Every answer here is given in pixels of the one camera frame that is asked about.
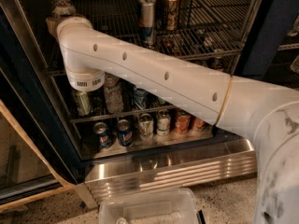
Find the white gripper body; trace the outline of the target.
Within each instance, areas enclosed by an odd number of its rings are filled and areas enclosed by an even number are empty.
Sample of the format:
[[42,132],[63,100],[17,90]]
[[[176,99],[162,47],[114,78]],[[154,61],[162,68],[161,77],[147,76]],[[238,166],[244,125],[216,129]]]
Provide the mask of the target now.
[[90,45],[93,41],[93,25],[85,17],[64,18],[58,23],[56,32],[61,46]]

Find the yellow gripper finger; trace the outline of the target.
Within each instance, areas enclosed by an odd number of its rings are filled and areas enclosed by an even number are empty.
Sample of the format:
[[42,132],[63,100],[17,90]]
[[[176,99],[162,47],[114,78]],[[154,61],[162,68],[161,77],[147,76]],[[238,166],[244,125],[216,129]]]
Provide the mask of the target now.
[[53,18],[53,17],[46,18],[48,31],[53,37],[56,37],[58,35],[58,25],[60,21],[61,21],[60,18]]

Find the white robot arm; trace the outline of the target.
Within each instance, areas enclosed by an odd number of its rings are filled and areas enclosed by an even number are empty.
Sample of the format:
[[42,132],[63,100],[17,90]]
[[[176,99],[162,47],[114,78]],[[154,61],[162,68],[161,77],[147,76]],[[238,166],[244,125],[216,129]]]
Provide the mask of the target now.
[[112,74],[247,138],[258,162],[253,224],[299,221],[299,91],[170,57],[93,29],[82,16],[46,19],[70,85],[95,91]]

